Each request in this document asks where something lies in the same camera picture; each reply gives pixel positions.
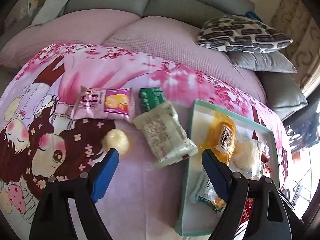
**mint green tray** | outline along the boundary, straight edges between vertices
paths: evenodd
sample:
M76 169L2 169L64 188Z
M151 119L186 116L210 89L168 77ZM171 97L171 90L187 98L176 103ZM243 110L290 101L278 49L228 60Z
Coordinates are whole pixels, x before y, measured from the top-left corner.
M268 128L220 106L197 99L189 113L189 138L196 145L205 140L213 110L229 116L235 122L237 129L242 127L247 130L255 130L259 138L264 138L267 141L270 148L268 166L272 169L271 178L276 187L279 188L276 142L273 132ZM210 235L219 222L217 213L203 203L191 204L189 200L190 193L194 190L198 177L203 171L201 155L197 154L187 161L188 167L182 184L181 210L179 219L176 222L175 231L183 237Z

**cartoon girl face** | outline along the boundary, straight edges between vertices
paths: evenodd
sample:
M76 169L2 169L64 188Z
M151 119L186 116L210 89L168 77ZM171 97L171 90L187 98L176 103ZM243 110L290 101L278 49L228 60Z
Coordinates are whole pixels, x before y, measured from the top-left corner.
M35 176L50 177L64 162L65 158L64 139L52 133L44 134L39 140L39 147L32 160L32 173Z
M8 123L5 135L9 141L14 143L16 153L23 151L29 145L28 130L18 119L13 119Z

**white snack package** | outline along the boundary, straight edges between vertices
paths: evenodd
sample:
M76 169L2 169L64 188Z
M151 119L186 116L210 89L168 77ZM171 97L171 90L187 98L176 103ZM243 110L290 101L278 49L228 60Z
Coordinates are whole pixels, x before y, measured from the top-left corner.
M198 147L187 137L170 101L164 101L133 120L145 135L151 152L157 157L156 168L185 160L198 153Z

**metal screw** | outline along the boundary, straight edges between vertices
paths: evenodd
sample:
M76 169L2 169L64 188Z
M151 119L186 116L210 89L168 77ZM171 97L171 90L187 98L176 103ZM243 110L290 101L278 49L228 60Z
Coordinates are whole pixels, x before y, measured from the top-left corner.
M266 177L264 180L266 181L266 183L272 183L272 179L269 177Z
M89 176L89 173L87 173L87 172L83 172L83 173L80 174L80 178L81 178L81 179L85 179L85 178L87 178L88 176Z
M56 181L56 177L54 177L54 176L51 176L51 177L49 177L49 179L48 179L48 182L49 183L54 183Z
M233 174L233 176L235 177L235 178L237 178L237 179L239 179L239 178L241 178L241 173L240 172L237 172L237 171L235 171L234 173L232 173Z

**barcode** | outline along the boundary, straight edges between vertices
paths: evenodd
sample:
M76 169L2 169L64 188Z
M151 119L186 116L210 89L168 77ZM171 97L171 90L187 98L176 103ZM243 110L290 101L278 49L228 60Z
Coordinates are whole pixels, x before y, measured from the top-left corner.
M206 184L206 187L205 187L205 190L204 190L204 193L203 193L203 198L209 200L210 202L212 200L214 200L214 196L213 196L213 186L212 186L212 183L211 181L208 179L207 180L207 184Z
M219 140L219 146L225 151L228 152L232 143L232 130L226 126L222 125L222 132Z

